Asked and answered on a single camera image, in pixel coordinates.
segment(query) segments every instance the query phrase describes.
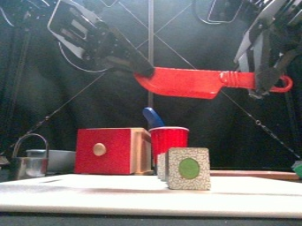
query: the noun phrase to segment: metal rod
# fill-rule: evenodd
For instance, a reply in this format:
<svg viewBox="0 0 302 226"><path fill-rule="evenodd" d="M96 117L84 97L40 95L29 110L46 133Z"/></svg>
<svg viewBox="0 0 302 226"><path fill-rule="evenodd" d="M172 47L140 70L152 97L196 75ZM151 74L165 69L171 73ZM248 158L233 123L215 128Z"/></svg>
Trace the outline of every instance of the metal rod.
<svg viewBox="0 0 302 226"><path fill-rule="evenodd" d="M148 0L148 62L155 64L155 2ZM147 106L153 108L153 93L147 92Z"/></svg>

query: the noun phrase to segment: blue handle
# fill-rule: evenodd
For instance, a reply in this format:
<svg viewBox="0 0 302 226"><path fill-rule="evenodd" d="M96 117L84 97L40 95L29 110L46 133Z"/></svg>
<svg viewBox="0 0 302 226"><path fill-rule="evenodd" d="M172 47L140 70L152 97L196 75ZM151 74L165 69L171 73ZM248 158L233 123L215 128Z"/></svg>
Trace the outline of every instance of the blue handle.
<svg viewBox="0 0 302 226"><path fill-rule="evenodd" d="M151 128L165 126L160 116L156 114L152 108L144 108L143 115Z"/></svg>

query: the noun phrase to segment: green circle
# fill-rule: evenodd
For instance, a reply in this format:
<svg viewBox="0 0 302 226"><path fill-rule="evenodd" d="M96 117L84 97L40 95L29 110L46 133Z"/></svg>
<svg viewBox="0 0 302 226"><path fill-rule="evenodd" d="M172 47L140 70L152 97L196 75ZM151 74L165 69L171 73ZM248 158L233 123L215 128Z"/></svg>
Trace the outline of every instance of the green circle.
<svg viewBox="0 0 302 226"><path fill-rule="evenodd" d="M193 178L196 178L197 175L199 175L199 171L200 171L197 161L195 159L192 159L192 158L185 158L179 163L177 171L179 171L180 176L184 179L193 179Z"/></svg>

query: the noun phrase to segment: metal cup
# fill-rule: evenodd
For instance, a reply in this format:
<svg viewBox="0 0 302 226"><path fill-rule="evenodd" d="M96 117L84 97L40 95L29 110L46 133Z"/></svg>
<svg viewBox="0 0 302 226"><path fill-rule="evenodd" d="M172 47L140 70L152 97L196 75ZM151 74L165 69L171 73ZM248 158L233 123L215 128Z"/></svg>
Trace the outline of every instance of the metal cup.
<svg viewBox="0 0 302 226"><path fill-rule="evenodd" d="M45 143L45 157L17 157L17 151L22 141L32 136L38 137ZM28 178L44 177L48 164L48 152L48 142L41 135L36 133L28 133L25 136L22 136L14 144L8 179L21 180Z"/></svg>

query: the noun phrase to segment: block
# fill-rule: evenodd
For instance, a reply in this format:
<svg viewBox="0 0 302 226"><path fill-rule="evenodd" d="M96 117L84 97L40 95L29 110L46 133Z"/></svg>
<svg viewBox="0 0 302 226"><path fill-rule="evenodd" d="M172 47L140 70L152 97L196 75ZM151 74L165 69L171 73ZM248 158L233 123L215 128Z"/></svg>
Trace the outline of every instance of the block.
<svg viewBox="0 0 302 226"><path fill-rule="evenodd" d="M172 147L165 157L167 186L176 190L209 190L208 149Z"/></svg>
<svg viewBox="0 0 302 226"><path fill-rule="evenodd" d="M74 173L144 175L151 172L151 138L144 128L78 129Z"/></svg>
<svg viewBox="0 0 302 226"><path fill-rule="evenodd" d="M165 181L165 153L156 156L156 177Z"/></svg>

